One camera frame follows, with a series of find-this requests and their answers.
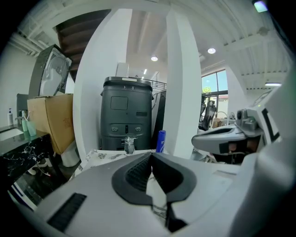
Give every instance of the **window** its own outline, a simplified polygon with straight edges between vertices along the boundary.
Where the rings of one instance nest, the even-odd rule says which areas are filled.
[[[213,100],[217,107],[216,117],[225,118],[228,114],[228,85],[226,71],[219,71],[202,77],[202,95],[206,96],[205,104]]]

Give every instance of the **dark gray bin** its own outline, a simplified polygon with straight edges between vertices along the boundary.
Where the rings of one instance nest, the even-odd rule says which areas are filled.
[[[136,150],[150,149],[151,83],[142,79],[107,77],[102,92],[103,150],[124,150],[127,133],[138,135]]]

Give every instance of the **green tree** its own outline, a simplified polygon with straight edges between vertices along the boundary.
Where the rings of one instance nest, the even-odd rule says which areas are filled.
[[[202,93],[208,93],[211,92],[211,87],[204,87],[202,90]]]

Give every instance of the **white marble surface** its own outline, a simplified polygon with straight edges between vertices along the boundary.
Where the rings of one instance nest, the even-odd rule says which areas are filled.
[[[155,151],[154,150],[136,150],[134,152],[134,155],[145,153],[145,152],[155,152]],[[81,162],[81,164],[75,170],[70,180],[72,180],[74,177],[81,174],[81,172],[84,172],[85,170],[90,169],[91,167],[107,164],[115,160],[124,159],[125,157],[127,156],[124,151],[91,150],[87,154],[86,158]],[[153,199],[153,213],[163,224],[165,224],[166,212],[167,212],[167,206],[166,206],[167,198],[152,173],[147,183],[146,194],[151,196]]]

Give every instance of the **white bottle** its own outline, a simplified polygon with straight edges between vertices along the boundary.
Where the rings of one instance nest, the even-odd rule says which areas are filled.
[[[11,108],[9,109],[9,113],[7,114],[8,126],[13,125],[13,115],[11,113]]]

